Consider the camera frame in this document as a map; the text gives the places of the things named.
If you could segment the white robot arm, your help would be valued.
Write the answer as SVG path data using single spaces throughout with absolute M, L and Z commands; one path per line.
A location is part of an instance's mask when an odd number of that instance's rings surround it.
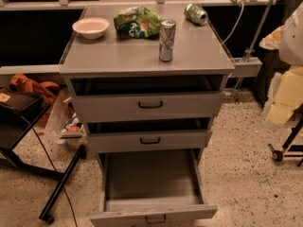
M 263 109 L 263 127 L 276 131 L 303 104 L 303 3 L 283 26 L 263 38 L 259 46 L 277 49 L 279 58 L 290 65 L 284 74 L 275 73 Z

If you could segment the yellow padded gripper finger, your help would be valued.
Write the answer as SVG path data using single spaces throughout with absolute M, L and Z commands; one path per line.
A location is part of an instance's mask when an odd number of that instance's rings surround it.
M 263 108 L 263 127 L 276 131 L 284 126 L 303 104 L 303 67 L 292 66 L 284 74 L 275 73 Z

